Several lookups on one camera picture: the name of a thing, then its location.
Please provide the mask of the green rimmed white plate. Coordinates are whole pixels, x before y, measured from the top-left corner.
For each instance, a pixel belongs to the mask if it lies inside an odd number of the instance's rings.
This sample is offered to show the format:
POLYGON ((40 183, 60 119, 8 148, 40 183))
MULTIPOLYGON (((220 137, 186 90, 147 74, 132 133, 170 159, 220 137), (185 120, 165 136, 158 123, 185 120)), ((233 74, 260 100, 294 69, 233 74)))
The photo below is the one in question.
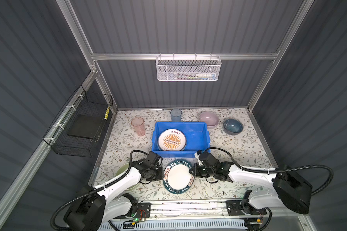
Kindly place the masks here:
POLYGON ((194 183, 195 177, 190 173, 193 165, 186 159, 172 161, 163 171, 163 186, 172 194, 185 193, 194 183))

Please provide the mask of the pink ceramic bowl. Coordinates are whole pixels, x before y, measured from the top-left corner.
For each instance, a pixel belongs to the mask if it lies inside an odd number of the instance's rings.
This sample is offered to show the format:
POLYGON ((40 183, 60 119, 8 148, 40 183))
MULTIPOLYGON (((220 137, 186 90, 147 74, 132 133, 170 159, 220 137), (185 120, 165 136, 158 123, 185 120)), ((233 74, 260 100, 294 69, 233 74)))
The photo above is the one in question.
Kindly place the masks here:
POLYGON ((199 122, 203 122, 207 125, 207 129, 214 129, 219 124, 219 117, 213 112, 204 111, 199 115, 199 122))

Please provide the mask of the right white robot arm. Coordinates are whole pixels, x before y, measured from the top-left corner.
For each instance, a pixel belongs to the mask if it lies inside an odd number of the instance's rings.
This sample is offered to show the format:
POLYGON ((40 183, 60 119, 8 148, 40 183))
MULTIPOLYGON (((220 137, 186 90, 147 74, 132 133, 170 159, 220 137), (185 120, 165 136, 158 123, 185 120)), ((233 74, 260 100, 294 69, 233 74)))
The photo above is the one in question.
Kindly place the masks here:
POLYGON ((247 190, 242 207, 245 213, 251 209, 286 207, 298 214, 308 214, 312 196, 312 185, 297 172, 253 173, 231 162, 219 162, 214 166, 194 164, 189 173, 197 178, 213 177, 216 181, 244 182, 262 186, 262 189, 247 190))

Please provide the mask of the pink plastic cup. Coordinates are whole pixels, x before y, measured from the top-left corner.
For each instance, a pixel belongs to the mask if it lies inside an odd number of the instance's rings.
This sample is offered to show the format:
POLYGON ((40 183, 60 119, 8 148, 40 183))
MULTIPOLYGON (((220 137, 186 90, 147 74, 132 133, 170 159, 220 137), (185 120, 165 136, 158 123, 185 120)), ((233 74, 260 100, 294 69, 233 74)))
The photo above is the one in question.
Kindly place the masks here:
POLYGON ((131 124, 138 136, 140 137, 145 136, 146 131, 145 131, 145 124, 144 124, 143 118, 135 117, 133 118, 131 124))

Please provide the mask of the white plate orange sun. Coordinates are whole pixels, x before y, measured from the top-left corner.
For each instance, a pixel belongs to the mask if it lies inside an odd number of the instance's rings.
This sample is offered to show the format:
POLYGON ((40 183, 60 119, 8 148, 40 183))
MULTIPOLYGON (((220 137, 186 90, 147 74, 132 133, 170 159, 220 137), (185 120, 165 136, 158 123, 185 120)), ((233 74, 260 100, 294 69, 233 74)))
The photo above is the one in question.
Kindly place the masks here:
POLYGON ((158 147, 162 151, 182 151, 187 145, 185 134, 177 129, 165 130, 158 137, 158 147))

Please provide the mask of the light green bowl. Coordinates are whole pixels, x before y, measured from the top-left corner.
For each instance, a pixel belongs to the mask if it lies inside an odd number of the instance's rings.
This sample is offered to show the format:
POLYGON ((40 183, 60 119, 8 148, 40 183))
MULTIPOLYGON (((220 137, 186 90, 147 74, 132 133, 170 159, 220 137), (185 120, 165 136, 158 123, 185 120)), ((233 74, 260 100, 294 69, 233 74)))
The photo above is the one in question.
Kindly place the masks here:
MULTIPOLYGON (((116 175, 118 176, 118 175, 124 173, 124 172, 127 170, 128 166, 129 166, 128 163, 126 163, 126 164, 124 164, 123 166, 121 166, 121 167, 117 170, 116 175)), ((127 188, 126 190, 127 190, 127 191, 131 191, 131 190, 135 189, 137 186, 138 186, 137 184, 136 184, 136 185, 133 185, 133 186, 127 188)))

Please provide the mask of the dark blue ceramic bowl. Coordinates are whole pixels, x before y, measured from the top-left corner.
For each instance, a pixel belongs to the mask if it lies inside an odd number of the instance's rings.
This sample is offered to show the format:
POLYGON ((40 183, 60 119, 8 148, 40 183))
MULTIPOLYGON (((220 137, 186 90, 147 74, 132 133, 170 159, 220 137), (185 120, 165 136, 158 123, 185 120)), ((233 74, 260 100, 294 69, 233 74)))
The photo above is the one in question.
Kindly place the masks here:
POLYGON ((244 126, 239 120, 229 118, 223 122, 223 129, 228 135, 238 135, 243 131, 244 126))

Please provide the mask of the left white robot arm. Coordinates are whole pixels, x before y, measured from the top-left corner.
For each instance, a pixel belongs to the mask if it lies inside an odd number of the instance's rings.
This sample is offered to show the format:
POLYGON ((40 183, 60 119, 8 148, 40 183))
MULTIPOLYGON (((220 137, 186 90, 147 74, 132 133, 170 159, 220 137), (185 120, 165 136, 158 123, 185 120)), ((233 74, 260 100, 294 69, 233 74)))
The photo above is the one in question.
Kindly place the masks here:
POLYGON ((101 224, 114 218, 133 219, 138 211, 138 200, 129 193, 128 188, 141 180, 149 182, 163 179, 162 158, 147 157, 131 164, 129 172, 110 180, 112 186, 104 183, 95 187, 100 191, 71 203, 64 215, 64 222, 72 231, 96 231, 101 224))

